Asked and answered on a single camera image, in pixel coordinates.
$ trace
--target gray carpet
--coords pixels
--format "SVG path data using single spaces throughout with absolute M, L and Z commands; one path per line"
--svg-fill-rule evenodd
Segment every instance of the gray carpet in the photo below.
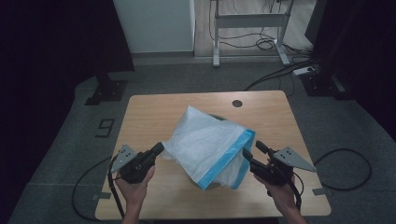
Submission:
M 90 222 L 73 211 L 73 187 L 85 171 L 112 154 L 132 95 L 241 91 L 279 68 L 280 63 L 223 63 L 218 69 L 210 63 L 138 65 L 134 73 L 111 74 L 113 79 L 127 79 L 127 89 L 120 102 L 99 105 L 84 105 L 94 92 L 96 80 L 81 83 L 62 129 L 26 186 L 9 223 Z M 282 91 L 291 94 L 290 106 L 313 161 L 328 151 L 348 147 L 359 151 L 373 165 L 371 179 L 360 189 L 328 189 L 332 213 L 327 217 L 307 217 L 309 223 L 393 223 L 395 142 L 356 102 L 308 97 L 297 77 L 275 78 L 251 90 L 277 90 L 279 84 Z M 95 137 L 106 134 L 106 130 L 98 129 L 102 119 L 115 120 L 108 138 Z M 107 164 L 93 169 L 77 188 L 76 206 L 87 217 L 94 216 L 95 196 L 101 191 Z M 339 188 L 353 186 L 368 174 L 367 165 L 349 152 L 333 154 L 317 167 L 321 181 Z

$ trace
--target forearm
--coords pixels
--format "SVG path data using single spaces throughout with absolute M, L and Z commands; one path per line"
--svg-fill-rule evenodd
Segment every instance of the forearm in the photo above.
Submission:
M 122 219 L 122 224 L 137 224 L 139 221 L 140 210 L 142 205 L 127 204 L 126 213 Z
M 284 211 L 283 216 L 286 218 L 289 224 L 307 223 L 297 208 L 287 209 Z

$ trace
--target power strip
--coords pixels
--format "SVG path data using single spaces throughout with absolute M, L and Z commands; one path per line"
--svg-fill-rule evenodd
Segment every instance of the power strip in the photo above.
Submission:
M 293 71 L 293 74 L 295 76 L 300 76 L 300 75 L 307 75 L 309 73 L 313 73 L 315 72 L 315 69 L 311 66 L 309 67 L 305 67 L 305 68 L 300 68 L 300 69 L 296 69 Z

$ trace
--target plastic bag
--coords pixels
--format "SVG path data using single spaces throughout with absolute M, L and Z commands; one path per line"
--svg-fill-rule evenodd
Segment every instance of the plastic bag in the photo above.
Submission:
M 219 120 L 189 106 L 162 156 L 174 159 L 201 189 L 216 182 L 237 189 L 248 170 L 242 149 L 251 150 L 255 133 L 229 120 Z

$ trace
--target wooden table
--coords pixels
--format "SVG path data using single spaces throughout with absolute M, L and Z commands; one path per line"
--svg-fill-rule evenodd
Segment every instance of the wooden table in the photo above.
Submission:
M 242 106 L 233 106 L 239 100 Z M 292 147 L 311 162 L 304 140 L 283 91 L 238 91 L 186 94 L 136 95 L 131 97 L 114 148 L 114 155 L 123 144 L 135 151 L 146 151 L 157 142 L 168 140 L 188 105 L 237 122 L 256 132 L 273 149 Z M 266 161 L 267 156 L 252 148 L 254 158 Z M 327 216 L 331 212 L 325 195 L 315 196 L 321 189 L 318 175 L 295 169 L 304 181 L 303 216 Z M 301 184 L 296 180 L 297 189 Z M 102 192 L 110 192 L 105 180 Z M 118 191 L 125 209 L 125 201 Z M 111 196 L 100 199 L 96 208 L 99 219 L 120 219 Z M 217 187 L 201 190 L 195 186 L 183 168 L 174 161 L 158 157 L 154 177 L 148 184 L 148 195 L 140 214 L 141 219 L 199 219 L 280 217 L 265 187 L 251 172 L 237 190 Z

